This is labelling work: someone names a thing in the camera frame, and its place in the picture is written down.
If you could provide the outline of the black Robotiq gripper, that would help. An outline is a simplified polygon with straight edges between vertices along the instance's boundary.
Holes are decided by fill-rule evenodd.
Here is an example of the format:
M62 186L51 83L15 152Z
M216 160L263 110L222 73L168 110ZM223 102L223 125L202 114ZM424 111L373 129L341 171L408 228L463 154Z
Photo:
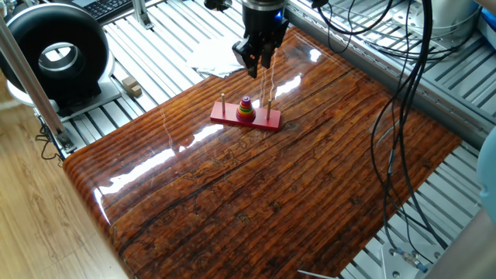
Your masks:
M289 21L284 17L284 8L260 11L243 6L244 39L232 45L232 51L238 62L247 69L252 78L257 77L259 55L255 49L261 49L261 65L270 68L275 50L281 46Z

